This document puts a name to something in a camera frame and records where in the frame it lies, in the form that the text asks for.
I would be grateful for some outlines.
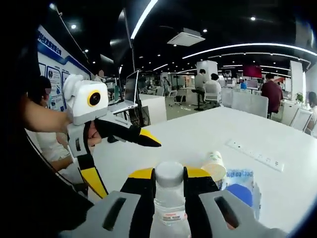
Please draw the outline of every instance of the floor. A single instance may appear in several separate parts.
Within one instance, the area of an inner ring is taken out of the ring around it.
[[[166,116],[167,120],[172,120],[175,118],[180,118],[183,116],[187,116],[190,114],[198,113],[198,111],[194,110],[197,106],[189,105],[186,102],[183,102],[181,105],[174,104],[174,99],[165,97],[166,104]],[[211,104],[203,105],[202,108],[205,110],[212,109]]]

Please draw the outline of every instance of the stool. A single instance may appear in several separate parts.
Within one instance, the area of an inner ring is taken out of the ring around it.
[[[197,90],[197,89],[192,89],[193,93],[197,93],[197,101],[198,101],[198,107],[195,108],[194,110],[196,111],[203,111],[204,109],[200,108],[200,95],[203,95],[204,92]]]

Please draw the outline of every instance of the white bottle cap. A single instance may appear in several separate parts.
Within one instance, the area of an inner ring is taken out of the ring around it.
[[[182,183],[184,167],[178,162],[162,162],[155,167],[155,176],[162,187],[175,187]]]

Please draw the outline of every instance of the white pillar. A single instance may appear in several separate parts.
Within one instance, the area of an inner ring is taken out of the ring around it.
[[[292,101],[296,100],[297,93],[303,93],[303,66],[302,63],[291,60]]]
[[[211,80],[211,74],[218,74],[218,66],[217,62],[205,60],[197,62],[197,73],[199,73],[200,69],[204,69],[206,71],[206,79]]]

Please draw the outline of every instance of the computer screen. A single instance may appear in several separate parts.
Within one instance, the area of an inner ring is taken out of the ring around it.
[[[247,87],[248,88],[257,88],[258,87],[258,80],[247,80]]]
[[[125,84],[125,95],[124,99],[135,103],[135,95],[137,91],[139,71],[135,71],[133,74],[127,77]]]

